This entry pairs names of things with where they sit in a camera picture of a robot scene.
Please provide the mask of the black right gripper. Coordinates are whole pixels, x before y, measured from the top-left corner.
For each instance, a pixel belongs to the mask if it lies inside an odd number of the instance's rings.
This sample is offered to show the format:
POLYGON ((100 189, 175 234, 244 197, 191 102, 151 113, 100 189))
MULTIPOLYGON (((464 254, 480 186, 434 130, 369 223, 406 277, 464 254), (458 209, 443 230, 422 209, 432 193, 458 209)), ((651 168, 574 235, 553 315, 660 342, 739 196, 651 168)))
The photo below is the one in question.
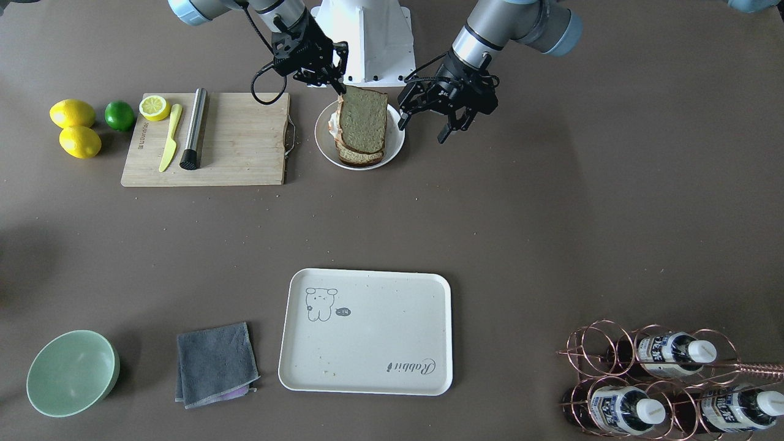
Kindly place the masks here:
POLYGON ((283 77, 311 86, 330 85, 342 97, 349 45, 333 42, 314 18, 303 18, 283 32, 272 33, 273 68, 283 77))

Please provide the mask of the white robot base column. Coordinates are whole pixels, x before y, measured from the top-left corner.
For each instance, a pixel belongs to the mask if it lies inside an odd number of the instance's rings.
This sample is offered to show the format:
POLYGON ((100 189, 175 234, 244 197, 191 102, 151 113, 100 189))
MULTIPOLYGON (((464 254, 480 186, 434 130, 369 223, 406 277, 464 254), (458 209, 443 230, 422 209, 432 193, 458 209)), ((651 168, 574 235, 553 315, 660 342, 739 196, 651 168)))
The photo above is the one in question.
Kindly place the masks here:
POLYGON ((326 36, 348 44, 344 84, 401 87, 415 69, 411 12, 398 1, 323 1, 311 14, 326 36))

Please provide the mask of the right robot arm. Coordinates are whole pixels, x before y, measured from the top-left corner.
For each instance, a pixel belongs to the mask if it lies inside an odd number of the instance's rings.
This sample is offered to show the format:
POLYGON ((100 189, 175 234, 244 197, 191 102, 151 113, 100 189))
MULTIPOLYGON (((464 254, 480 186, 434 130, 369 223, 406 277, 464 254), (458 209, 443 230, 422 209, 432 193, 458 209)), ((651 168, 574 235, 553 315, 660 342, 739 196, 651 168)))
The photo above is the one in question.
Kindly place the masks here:
POLYGON ((257 97, 255 82, 269 70, 284 81, 292 77, 310 86, 330 86, 340 96, 347 92, 344 75, 348 44, 333 42, 326 36, 302 1, 170 1, 168 5, 182 22, 191 26, 209 23, 232 10, 244 12, 272 56, 251 80, 252 97, 260 104, 273 104, 285 92, 282 88, 271 100, 257 97))

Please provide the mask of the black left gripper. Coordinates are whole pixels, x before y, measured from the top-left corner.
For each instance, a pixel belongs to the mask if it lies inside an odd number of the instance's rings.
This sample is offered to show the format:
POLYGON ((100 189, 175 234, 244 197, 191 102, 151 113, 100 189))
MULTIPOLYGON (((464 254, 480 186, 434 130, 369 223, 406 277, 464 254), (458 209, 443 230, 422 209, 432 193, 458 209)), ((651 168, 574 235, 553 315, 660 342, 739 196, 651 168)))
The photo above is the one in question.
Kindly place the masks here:
POLYGON ((480 56, 480 66, 470 66, 456 54, 440 54, 404 79, 398 95, 398 129, 403 131, 417 113, 434 111, 448 121, 437 140, 445 143, 451 133, 467 131, 476 114, 491 114, 498 106, 500 80, 488 72, 490 54, 480 56))

